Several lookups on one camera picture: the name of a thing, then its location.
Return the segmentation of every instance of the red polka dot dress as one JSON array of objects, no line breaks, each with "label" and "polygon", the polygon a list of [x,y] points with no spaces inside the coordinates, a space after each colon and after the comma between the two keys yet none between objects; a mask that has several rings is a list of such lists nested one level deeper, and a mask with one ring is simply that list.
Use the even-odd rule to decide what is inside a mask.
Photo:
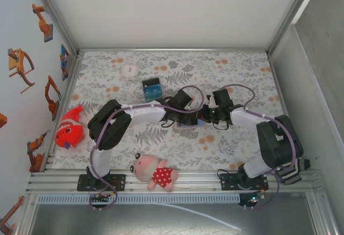
[{"label": "red polka dot dress", "polygon": [[166,187],[171,180],[171,172],[173,169],[170,168],[157,168],[153,174],[153,181],[159,184],[163,188]]}]

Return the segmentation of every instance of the black mounting plate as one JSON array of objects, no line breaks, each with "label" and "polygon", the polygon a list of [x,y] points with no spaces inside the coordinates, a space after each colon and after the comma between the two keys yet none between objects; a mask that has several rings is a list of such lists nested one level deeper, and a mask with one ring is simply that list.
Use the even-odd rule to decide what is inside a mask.
[{"label": "black mounting plate", "polygon": [[224,191],[269,189],[268,180],[263,175],[256,177],[256,185],[247,189],[244,189],[241,186],[239,186],[239,179],[237,173],[221,173],[219,174],[219,176],[221,179],[221,189]]},{"label": "black mounting plate", "polygon": [[[104,179],[116,188],[117,191],[124,191],[125,189],[125,177],[124,174],[108,174]],[[101,188],[96,189],[94,185],[94,178],[89,174],[81,174],[77,183],[77,191],[100,191]]]}]

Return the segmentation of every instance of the stuffed toy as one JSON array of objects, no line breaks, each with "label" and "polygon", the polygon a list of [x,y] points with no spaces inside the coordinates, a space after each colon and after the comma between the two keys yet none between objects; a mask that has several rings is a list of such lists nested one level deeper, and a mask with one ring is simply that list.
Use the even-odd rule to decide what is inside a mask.
[{"label": "stuffed toy", "polygon": [[55,135],[55,142],[58,146],[69,149],[75,147],[82,140],[83,127],[78,123],[82,106],[69,110],[61,120],[58,131]]},{"label": "stuffed toy", "polygon": [[153,190],[156,184],[160,185],[166,192],[173,190],[174,182],[179,177],[178,171],[166,168],[166,160],[159,162],[153,155],[135,155],[136,163],[130,167],[130,171],[135,174],[141,182],[149,182],[148,190]]}]

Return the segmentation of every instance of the white cable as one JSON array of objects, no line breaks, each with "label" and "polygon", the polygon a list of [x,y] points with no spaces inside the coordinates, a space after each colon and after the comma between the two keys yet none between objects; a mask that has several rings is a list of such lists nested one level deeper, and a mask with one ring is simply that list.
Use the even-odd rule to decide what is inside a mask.
[{"label": "white cable", "polygon": [[216,219],[215,217],[212,217],[210,215],[206,215],[205,213],[193,211],[193,210],[190,210],[188,208],[184,208],[184,207],[181,207],[181,206],[178,206],[178,205],[174,205],[174,204],[164,204],[164,203],[153,203],[153,204],[162,205],[162,206],[168,206],[168,207],[177,208],[177,209],[180,209],[180,210],[183,210],[183,211],[187,211],[187,212],[192,212],[192,213],[194,213],[196,215],[200,215],[200,216],[206,217],[208,219],[214,220],[215,222],[218,222],[218,223],[221,223],[223,225],[226,225],[227,227],[230,227],[232,229],[241,231],[241,228],[235,227],[234,225],[229,224],[229,223],[225,223],[222,220]]}]

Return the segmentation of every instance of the white wall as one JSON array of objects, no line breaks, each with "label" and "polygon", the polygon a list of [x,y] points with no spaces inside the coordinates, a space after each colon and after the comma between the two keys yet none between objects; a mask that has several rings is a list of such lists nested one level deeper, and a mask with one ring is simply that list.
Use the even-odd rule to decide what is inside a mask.
[{"label": "white wall", "polygon": [[267,49],[294,0],[52,0],[80,48]]},{"label": "white wall", "polygon": [[304,147],[304,156],[321,172],[339,229],[344,233],[344,161],[326,118],[302,43],[291,26],[271,57],[291,121]]},{"label": "white wall", "polygon": [[[26,143],[34,141],[48,129],[53,129],[52,115],[44,97],[45,85],[50,75],[62,95],[67,86],[61,78],[60,46],[63,43],[56,28],[53,40],[44,43],[39,30],[38,17],[32,12],[32,3],[39,0],[0,0],[0,113],[8,123],[0,128],[0,218],[23,195],[30,177],[30,161]],[[51,20],[42,13],[48,23]],[[8,69],[8,48],[24,50],[32,59],[35,70],[27,78],[35,85],[20,94],[27,85],[19,75],[9,77],[15,70]],[[24,60],[25,70],[30,67]],[[53,89],[50,96],[57,100]],[[43,152],[49,145],[52,133],[46,136]]]}]

